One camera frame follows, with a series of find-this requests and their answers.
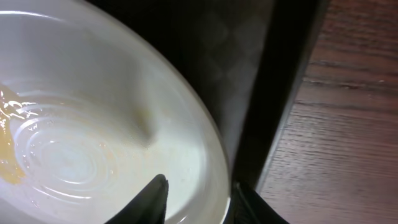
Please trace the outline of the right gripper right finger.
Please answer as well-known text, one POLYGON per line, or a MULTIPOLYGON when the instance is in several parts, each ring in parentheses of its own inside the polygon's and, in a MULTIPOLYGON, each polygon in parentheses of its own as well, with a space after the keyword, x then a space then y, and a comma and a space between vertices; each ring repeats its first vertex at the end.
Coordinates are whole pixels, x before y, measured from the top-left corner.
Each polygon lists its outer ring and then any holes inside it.
POLYGON ((248 184, 236 182, 231 197, 232 224, 289 224, 248 184))

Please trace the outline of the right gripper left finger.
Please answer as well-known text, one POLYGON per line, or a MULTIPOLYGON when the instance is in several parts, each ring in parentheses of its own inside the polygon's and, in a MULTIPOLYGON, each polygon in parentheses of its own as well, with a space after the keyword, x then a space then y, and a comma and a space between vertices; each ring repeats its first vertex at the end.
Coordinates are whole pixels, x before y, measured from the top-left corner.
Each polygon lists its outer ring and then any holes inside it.
POLYGON ((168 192, 165 175, 156 175, 106 224, 164 224, 168 192))

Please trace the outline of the cream white plate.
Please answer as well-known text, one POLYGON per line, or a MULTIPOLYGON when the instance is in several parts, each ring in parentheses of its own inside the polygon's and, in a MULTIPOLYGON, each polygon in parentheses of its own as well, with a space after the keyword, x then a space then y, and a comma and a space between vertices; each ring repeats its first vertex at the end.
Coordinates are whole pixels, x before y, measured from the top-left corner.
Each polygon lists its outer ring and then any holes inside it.
POLYGON ((1 1, 1 222, 106 223, 156 175, 166 223, 222 223, 228 161, 186 79, 84 1, 1 1))

